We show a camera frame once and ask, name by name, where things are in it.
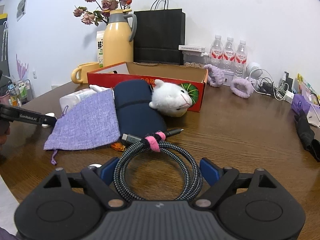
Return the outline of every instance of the black cable tie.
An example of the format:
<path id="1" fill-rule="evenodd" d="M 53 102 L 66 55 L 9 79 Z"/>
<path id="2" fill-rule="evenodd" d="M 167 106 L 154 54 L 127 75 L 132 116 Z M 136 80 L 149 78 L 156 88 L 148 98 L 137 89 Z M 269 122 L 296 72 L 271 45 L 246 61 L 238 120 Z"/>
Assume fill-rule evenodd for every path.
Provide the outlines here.
<path id="1" fill-rule="evenodd" d="M 141 140 L 142 143 L 144 143 L 144 147 L 145 149 L 150 148 L 150 143 L 148 142 L 148 140 L 146 138 L 143 138 Z"/>
<path id="2" fill-rule="evenodd" d="M 158 143 L 161 142 L 161 139 L 162 139 L 162 138 L 161 138 L 160 135 L 158 135 L 158 134 L 155 133 L 155 134 L 153 135 L 153 137 L 157 140 Z"/>

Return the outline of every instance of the black paper bag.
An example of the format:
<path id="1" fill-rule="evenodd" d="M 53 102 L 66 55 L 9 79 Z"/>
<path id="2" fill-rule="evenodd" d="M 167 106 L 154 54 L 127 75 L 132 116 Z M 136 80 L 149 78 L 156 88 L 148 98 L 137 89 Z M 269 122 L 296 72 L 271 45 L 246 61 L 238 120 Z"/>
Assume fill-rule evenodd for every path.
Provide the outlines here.
<path id="1" fill-rule="evenodd" d="M 186 15 L 182 9 L 137 11 L 133 60 L 183 65 L 179 45 L 185 45 Z"/>

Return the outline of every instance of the navy blue pouch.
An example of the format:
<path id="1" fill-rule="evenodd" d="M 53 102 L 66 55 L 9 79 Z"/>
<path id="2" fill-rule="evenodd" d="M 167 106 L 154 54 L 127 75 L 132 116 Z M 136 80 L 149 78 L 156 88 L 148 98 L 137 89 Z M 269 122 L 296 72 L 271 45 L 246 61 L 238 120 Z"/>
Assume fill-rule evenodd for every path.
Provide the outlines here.
<path id="1" fill-rule="evenodd" d="M 146 81 L 123 81 L 115 86 L 114 95 L 121 135 L 126 133 L 144 138 L 167 130 L 162 116 L 149 106 L 152 91 Z"/>

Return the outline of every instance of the yellow mug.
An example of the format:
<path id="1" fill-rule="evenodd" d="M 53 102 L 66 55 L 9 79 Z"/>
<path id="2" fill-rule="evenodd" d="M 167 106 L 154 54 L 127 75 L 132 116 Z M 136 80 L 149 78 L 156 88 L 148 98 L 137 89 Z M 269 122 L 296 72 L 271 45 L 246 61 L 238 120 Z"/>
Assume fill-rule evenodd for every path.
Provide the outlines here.
<path id="1" fill-rule="evenodd" d="M 79 65 L 71 73 L 71 80 L 74 84 L 87 84 L 88 77 L 87 73 L 100 68 L 99 62 L 90 62 Z"/>

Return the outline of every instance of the plush toy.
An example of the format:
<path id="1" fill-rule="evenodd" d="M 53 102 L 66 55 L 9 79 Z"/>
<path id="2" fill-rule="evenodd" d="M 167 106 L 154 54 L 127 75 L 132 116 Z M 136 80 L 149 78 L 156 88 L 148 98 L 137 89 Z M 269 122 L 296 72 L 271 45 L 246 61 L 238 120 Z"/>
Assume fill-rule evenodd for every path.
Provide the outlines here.
<path id="1" fill-rule="evenodd" d="M 209 75 L 208 75 L 208 84 L 212 87 L 220 87 L 223 84 L 223 80 L 224 80 L 224 73 L 221 69 L 208 64 L 208 65 L 204 65 L 205 69 L 208 70 Z"/>
<path id="2" fill-rule="evenodd" d="M 192 105 L 192 99 L 184 88 L 160 79 L 155 80 L 155 85 L 149 103 L 152 109 L 167 116 L 180 117 Z"/>
<path id="3" fill-rule="evenodd" d="M 235 78 L 231 81 L 230 88 L 234 94 L 241 98 L 249 98 L 253 93 L 253 86 L 246 78 Z"/>

